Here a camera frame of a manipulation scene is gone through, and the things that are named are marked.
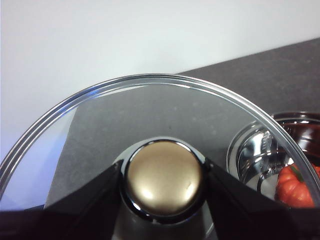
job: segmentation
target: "gold knob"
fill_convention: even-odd
[[[135,207],[157,216],[186,210],[201,181],[197,157],[183,144],[169,140],[140,148],[127,169],[127,189]]]

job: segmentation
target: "glass lid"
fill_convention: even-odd
[[[154,159],[153,154],[159,156],[154,165],[148,160]],[[203,239],[213,239],[207,200],[195,203],[202,191],[199,185],[206,181],[201,169],[207,160],[273,202],[292,208],[320,206],[317,163],[307,159],[271,116],[207,81],[140,74],[86,88],[35,122],[1,163],[0,210],[50,208],[122,161],[119,168],[129,183],[120,187],[124,206],[117,214],[131,214],[126,219],[133,219],[141,229],[153,228],[162,239],[169,238],[157,224],[145,227],[148,219],[143,216],[154,216],[153,222],[166,226],[173,223],[174,230],[167,234],[178,238],[180,232],[187,232],[178,223],[191,218],[196,211],[189,212],[204,204],[200,207],[201,234]],[[286,187],[279,181],[285,174],[303,179],[308,200],[285,200]],[[166,178],[170,183],[162,185]],[[193,188],[183,191],[186,179]],[[185,215],[175,218],[182,212]],[[192,219],[189,222],[197,225]],[[143,239],[137,225],[128,233],[117,230],[128,229],[130,224],[130,220],[118,219],[113,238],[127,239],[121,235],[129,234],[130,239]]]

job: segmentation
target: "transparent lid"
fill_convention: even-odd
[[[255,139],[266,138],[268,142],[267,134],[272,135],[287,156],[280,168],[294,162],[314,205],[320,206],[316,171],[289,134],[268,114],[207,81],[141,74],[86,88],[35,122],[2,161],[1,211],[50,206],[109,168],[128,147],[157,136],[184,141],[242,181],[239,164],[233,166],[232,172],[228,161],[235,136],[252,124],[265,130]],[[263,151],[266,145],[256,148],[253,151]],[[238,153],[232,155],[235,161],[238,157]],[[260,167],[255,167],[256,175],[242,182],[248,184],[255,179],[251,181],[256,181],[256,188]],[[273,198],[277,179],[268,184],[271,190],[261,193]]]

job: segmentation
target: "white wall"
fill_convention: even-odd
[[[2,0],[1,159],[48,109],[97,82],[317,37],[319,0]]]

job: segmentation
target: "lid knob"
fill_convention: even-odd
[[[172,216],[193,202],[202,181],[197,157],[185,145],[159,140],[142,146],[132,156],[126,173],[134,206],[151,215]]]

